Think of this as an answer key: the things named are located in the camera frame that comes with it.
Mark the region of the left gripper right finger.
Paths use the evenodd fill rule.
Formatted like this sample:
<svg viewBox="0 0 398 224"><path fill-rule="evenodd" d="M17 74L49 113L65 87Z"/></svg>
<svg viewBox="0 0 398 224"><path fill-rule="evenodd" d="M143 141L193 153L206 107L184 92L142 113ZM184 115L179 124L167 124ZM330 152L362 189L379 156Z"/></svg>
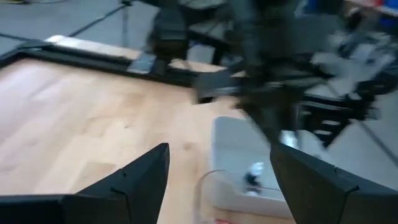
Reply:
<svg viewBox="0 0 398 224"><path fill-rule="evenodd" d="M398 191L284 144L270 160L296 224L398 224Z"/></svg>

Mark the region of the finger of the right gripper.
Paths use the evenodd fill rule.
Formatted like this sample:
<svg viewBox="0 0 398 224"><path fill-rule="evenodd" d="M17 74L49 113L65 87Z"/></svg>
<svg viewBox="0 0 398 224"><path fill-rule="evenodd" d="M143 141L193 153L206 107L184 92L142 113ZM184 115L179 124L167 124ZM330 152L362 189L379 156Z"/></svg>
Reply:
<svg viewBox="0 0 398 224"><path fill-rule="evenodd" d="M272 119L266 115L261 107L252 103L239 103L238 106L242 109L259 128L261 133L267 138L268 142L274 144L274 124Z"/></svg>
<svg viewBox="0 0 398 224"><path fill-rule="evenodd" d="M299 106L296 103L274 102L271 111L271 144L299 145Z"/></svg>

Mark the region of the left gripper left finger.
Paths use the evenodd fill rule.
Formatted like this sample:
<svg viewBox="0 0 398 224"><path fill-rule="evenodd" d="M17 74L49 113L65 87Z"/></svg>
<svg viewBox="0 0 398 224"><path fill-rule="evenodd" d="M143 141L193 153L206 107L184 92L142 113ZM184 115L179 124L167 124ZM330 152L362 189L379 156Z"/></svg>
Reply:
<svg viewBox="0 0 398 224"><path fill-rule="evenodd" d="M164 142L75 194L0 196L0 224L157 224L169 164Z"/></svg>

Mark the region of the small black white bottle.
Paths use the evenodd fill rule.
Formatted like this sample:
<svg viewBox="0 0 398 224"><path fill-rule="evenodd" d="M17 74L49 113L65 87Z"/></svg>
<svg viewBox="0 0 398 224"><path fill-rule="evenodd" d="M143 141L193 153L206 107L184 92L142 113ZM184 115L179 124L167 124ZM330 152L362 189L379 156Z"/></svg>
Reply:
<svg viewBox="0 0 398 224"><path fill-rule="evenodd" d="M260 195L262 184L258 180L264 170L263 162L255 162L249 166L248 171L244 175L244 187L248 195Z"/></svg>

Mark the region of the white plastic bin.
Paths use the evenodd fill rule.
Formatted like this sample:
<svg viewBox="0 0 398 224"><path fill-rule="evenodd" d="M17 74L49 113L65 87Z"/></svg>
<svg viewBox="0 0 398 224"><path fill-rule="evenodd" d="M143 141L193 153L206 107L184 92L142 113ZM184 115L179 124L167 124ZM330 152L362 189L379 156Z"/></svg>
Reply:
<svg viewBox="0 0 398 224"><path fill-rule="evenodd" d="M279 189L270 161L270 147L264 136L249 121L220 116L213 122L210 167L244 178L249 166L263 162L264 170L258 180L262 186Z"/></svg>

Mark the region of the clear plastic bag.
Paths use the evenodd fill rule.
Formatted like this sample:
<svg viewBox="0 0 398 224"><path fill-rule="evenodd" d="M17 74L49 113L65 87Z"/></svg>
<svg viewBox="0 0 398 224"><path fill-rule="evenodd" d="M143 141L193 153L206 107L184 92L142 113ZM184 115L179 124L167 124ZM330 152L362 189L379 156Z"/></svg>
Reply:
<svg viewBox="0 0 398 224"><path fill-rule="evenodd" d="M211 170L202 175L194 190L193 224L220 224L220 213L232 212L291 220L292 214L279 189L234 179L227 170Z"/></svg>

